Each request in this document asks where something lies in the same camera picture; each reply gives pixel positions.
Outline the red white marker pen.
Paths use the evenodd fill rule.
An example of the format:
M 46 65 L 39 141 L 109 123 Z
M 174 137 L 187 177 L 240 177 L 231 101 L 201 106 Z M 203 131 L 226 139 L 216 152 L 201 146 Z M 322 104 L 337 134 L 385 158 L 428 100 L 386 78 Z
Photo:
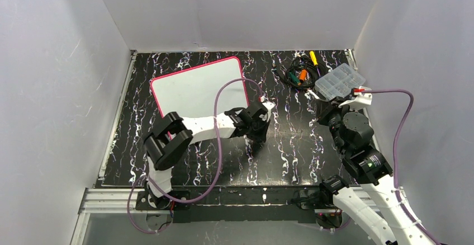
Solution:
M 307 96 L 311 96 L 313 97 L 314 99 L 316 100 L 321 100 L 321 98 L 312 90 L 308 89 L 306 92 L 305 92 L 305 95 Z

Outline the pink framed whiteboard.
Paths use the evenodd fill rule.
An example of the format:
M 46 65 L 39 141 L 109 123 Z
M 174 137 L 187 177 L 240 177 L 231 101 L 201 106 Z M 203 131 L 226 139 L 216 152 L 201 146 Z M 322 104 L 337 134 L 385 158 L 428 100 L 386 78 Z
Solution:
M 231 56 L 153 79 L 160 117 L 149 132 L 157 135 L 164 115 L 174 111 L 193 132 L 193 142 L 216 138 L 214 116 L 249 105 L 242 77 L 240 60 Z

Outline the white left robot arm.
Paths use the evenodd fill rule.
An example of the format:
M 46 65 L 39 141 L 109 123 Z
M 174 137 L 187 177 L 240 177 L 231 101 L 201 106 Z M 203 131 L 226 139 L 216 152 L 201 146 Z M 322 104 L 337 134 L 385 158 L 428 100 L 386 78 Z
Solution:
M 150 168 L 149 193 L 160 198 L 171 192 L 172 167 L 191 144 L 242 136 L 264 143 L 274 107 L 273 102 L 266 101 L 208 117 L 180 117 L 176 112 L 166 114 L 143 141 Z

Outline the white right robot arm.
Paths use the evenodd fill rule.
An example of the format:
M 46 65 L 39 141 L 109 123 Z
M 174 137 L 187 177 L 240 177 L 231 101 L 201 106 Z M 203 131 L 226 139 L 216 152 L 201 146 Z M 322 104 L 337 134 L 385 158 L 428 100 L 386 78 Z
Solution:
M 438 244 L 410 213 L 406 197 L 395 187 L 394 170 L 371 143 L 374 131 L 368 118 L 331 103 L 317 121 L 329 128 L 343 167 L 378 210 L 374 211 L 338 175 L 319 184 L 323 199 L 345 212 L 375 244 Z

